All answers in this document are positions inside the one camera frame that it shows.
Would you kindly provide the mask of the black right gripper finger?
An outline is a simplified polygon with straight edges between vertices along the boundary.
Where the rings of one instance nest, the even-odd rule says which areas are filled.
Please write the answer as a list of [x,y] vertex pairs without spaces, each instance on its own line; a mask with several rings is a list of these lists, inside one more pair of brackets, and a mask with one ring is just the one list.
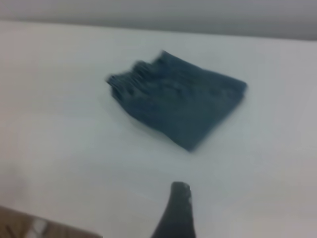
[[152,237],[194,238],[195,236],[190,186],[180,181],[173,182],[167,206]]

